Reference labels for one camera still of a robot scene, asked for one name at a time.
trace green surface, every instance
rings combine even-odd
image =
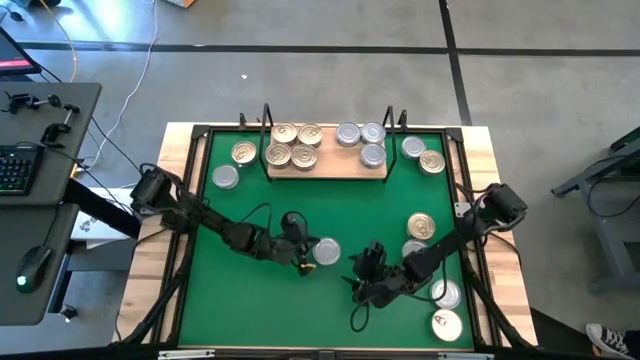
[[[442,152],[440,137],[422,135],[427,148]],[[398,147],[404,136],[398,137]],[[431,330],[435,305],[399,297],[384,309],[371,308],[367,328],[354,333],[349,316],[355,304],[341,275],[352,276],[347,257],[361,252],[372,239],[384,244],[387,263],[401,260],[408,239],[406,224],[415,212],[426,212],[436,222],[432,239],[453,229],[451,199],[445,172],[427,177],[414,161],[398,154],[387,184],[354,180],[275,180],[269,183],[259,164],[240,169],[240,183],[230,191],[218,189],[211,172],[231,163],[238,141],[259,142],[258,134],[216,133],[204,196],[211,206],[239,220],[263,202],[273,205],[273,233],[279,233],[283,213],[300,211],[310,233],[335,238],[342,248],[340,261],[318,266],[308,277],[292,266],[255,261],[232,252],[220,237],[200,228],[184,309],[181,345],[259,347],[472,348],[469,314],[462,301],[455,312],[463,321],[458,340],[447,343]],[[391,148],[387,139],[387,148]],[[249,220],[266,225],[268,210]],[[447,277],[462,284],[458,254],[447,259]],[[438,271],[434,280],[440,279]],[[429,286],[418,295],[429,296]],[[356,316],[356,326],[364,310]]]

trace metal can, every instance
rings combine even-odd
[[[365,145],[360,151],[362,165],[369,169],[377,169],[387,160],[387,152],[377,144]]]
[[[431,286],[431,298],[437,299],[442,296],[444,292],[444,280],[440,279],[433,283]],[[456,306],[460,305],[460,301],[462,301],[462,294],[460,293],[460,288],[456,283],[451,280],[447,280],[447,292],[444,294],[444,297],[438,301],[436,301],[436,305],[438,305],[441,309],[453,310]]]
[[[224,190],[231,190],[240,181],[238,170],[233,165],[220,165],[213,170],[213,183]]]
[[[405,258],[407,257],[407,255],[411,254],[412,252],[422,250],[426,247],[427,245],[425,245],[425,243],[423,243],[422,241],[411,239],[406,243],[404,243],[404,245],[402,245],[402,257]]]
[[[437,151],[427,150],[420,155],[420,171],[425,175],[435,175],[444,169],[444,157]]]
[[[316,124],[304,125],[298,130],[298,140],[302,144],[318,147],[322,144],[322,128]]]
[[[419,137],[407,136],[402,140],[402,156],[409,160],[418,160],[420,155],[427,150],[424,141]]]
[[[240,167],[246,167],[256,162],[256,146],[249,141],[240,141],[231,149],[233,161]]]
[[[440,309],[431,318],[431,328],[442,341],[456,341],[462,334],[462,320],[451,310]]]
[[[354,147],[360,142],[360,128],[354,123],[343,123],[336,129],[336,140],[342,147]]]
[[[284,169],[291,163],[291,148],[286,144],[271,144],[267,147],[265,157],[274,169]]]
[[[415,213],[407,222],[407,233],[418,240],[429,240],[436,232],[436,222],[425,213]]]
[[[362,126],[362,141],[365,144],[382,144],[387,134],[382,125],[378,123],[366,123]]]
[[[340,244],[333,238],[322,238],[313,247],[313,257],[320,265],[333,265],[340,259]]]
[[[298,137],[298,128],[292,123],[278,123],[273,127],[271,133],[275,141],[293,146]]]
[[[291,150],[291,162],[300,171],[309,171],[316,166],[318,155],[316,149],[310,145],[296,145]]]

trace tin can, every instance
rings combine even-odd
[[[418,240],[429,240],[436,232],[436,222],[425,213],[415,213],[407,222],[407,233]]]
[[[451,310],[440,309],[431,318],[431,328],[442,341],[456,341],[462,334],[462,320]]]
[[[425,245],[425,243],[423,243],[422,241],[411,239],[406,243],[404,243],[404,245],[402,245],[402,257],[405,258],[407,257],[407,255],[411,254],[412,252],[422,250],[426,247],[427,245]]]
[[[313,257],[320,265],[333,265],[340,259],[340,244],[333,238],[322,238],[313,247]]]
[[[286,144],[271,144],[265,157],[274,169],[284,169],[291,163],[291,148]]]
[[[444,157],[437,151],[426,150],[420,155],[420,171],[425,175],[435,175],[444,170]]]
[[[431,298],[437,299],[442,296],[444,292],[444,280],[440,279],[433,283],[431,286]],[[453,310],[456,306],[460,305],[460,301],[462,301],[462,294],[460,293],[460,288],[456,283],[451,280],[447,280],[447,292],[444,294],[444,297],[438,301],[436,301],[436,305],[438,305],[441,309]]]
[[[231,157],[239,167],[247,167],[256,162],[256,146],[249,141],[233,145]]]
[[[342,147],[353,147],[360,142],[360,128],[354,123],[343,123],[336,129],[336,140]]]
[[[298,128],[292,123],[277,123],[271,133],[276,142],[293,146],[298,137]]]
[[[213,183],[224,190],[231,190],[240,181],[238,170],[233,165],[220,165],[213,170]]]
[[[377,144],[365,145],[360,151],[360,161],[362,165],[369,169],[377,169],[382,166],[387,159],[387,152]]]
[[[382,125],[378,123],[366,123],[362,126],[361,130],[362,141],[365,144],[382,144],[384,137],[387,134]]]
[[[310,171],[318,162],[316,149],[310,145],[296,145],[291,150],[291,162],[300,171]]]
[[[409,160],[418,160],[420,155],[427,150],[424,141],[419,137],[407,136],[402,140],[402,156]]]
[[[305,145],[318,147],[322,144],[322,128],[316,124],[304,125],[298,130],[298,141]]]

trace wooden table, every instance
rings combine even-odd
[[[202,123],[168,123],[165,131],[164,141],[160,149],[158,165],[162,168],[182,175],[184,173],[187,152],[189,149],[191,131],[193,125]],[[229,123],[211,123],[208,125],[230,125]],[[485,188],[490,183],[500,182],[498,168],[496,165],[491,137],[487,127],[473,126],[461,127],[464,136],[464,147],[467,155],[467,163],[471,182],[474,189]],[[454,174],[457,182],[462,182],[461,172],[457,161],[457,151],[450,143],[452,161],[454,163]],[[197,148],[194,173],[190,190],[195,191],[197,179],[204,153],[204,141],[200,141]],[[145,221],[141,229],[140,237],[156,232],[160,229],[159,218],[152,218]],[[513,243],[511,233],[501,233],[508,241]],[[127,287],[125,289],[120,315],[118,318],[118,328],[123,337],[130,334],[136,325],[147,314],[158,297],[162,274],[165,268],[167,251],[169,247],[170,233],[162,233],[149,241],[141,244],[136,249]],[[178,247],[176,261],[182,259],[186,236],[181,239]],[[489,276],[493,296],[509,321],[519,331],[522,337],[532,344],[537,344],[536,335],[533,328],[529,302],[524,287],[524,281],[518,263],[517,255],[505,244],[489,239],[485,247]],[[167,305],[161,339],[165,339],[170,330],[175,307],[175,294]],[[489,322],[486,311],[482,303],[476,297],[478,315],[482,336],[487,343],[491,343]],[[503,344],[508,342],[503,337]]]

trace cable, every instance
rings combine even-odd
[[[111,136],[111,133],[118,127],[118,125],[120,125],[120,122],[122,121],[122,116],[124,115],[124,112],[127,110],[127,106],[129,105],[129,100],[131,99],[131,97],[133,97],[133,95],[136,92],[138,92],[138,89],[140,88],[140,84],[142,84],[142,80],[147,74],[147,69],[149,68],[149,60],[151,60],[151,49],[153,49],[153,45],[158,40],[158,1],[154,1],[153,3],[153,17],[154,17],[153,39],[151,41],[151,44],[149,45],[149,50],[147,51],[147,60],[145,61],[144,68],[142,69],[142,74],[140,75],[140,79],[138,80],[138,83],[136,84],[133,91],[125,99],[124,105],[122,106],[122,110],[120,110],[120,114],[118,114],[116,123],[105,135],[105,140],[102,141],[102,144],[100,144],[100,147],[98,148],[98,155],[96,155],[96,160],[93,162],[93,164],[91,164],[91,166],[89,167],[89,170],[93,169],[93,167],[96,166],[96,164],[98,163],[100,153],[102,152],[102,148],[104,147],[105,142],[107,141],[109,136]]]
[[[64,29],[62,24],[60,24],[60,21],[58,21],[58,18],[56,18],[56,14],[54,14],[53,11],[49,9],[49,6],[47,5],[47,3],[44,0],[40,0],[40,4],[44,6],[44,8],[49,13],[49,15],[51,15],[51,17],[56,22],[56,24],[58,24],[58,27],[60,28],[60,30],[62,30],[62,32],[64,33],[64,36],[67,38],[67,41],[69,42],[69,47],[71,47],[71,55],[73,56],[73,72],[71,73],[71,79],[69,80],[69,82],[74,82],[76,80],[76,75],[78,75],[78,57],[76,56],[76,48],[73,46],[73,41],[71,41],[71,37],[69,37],[67,30]]]

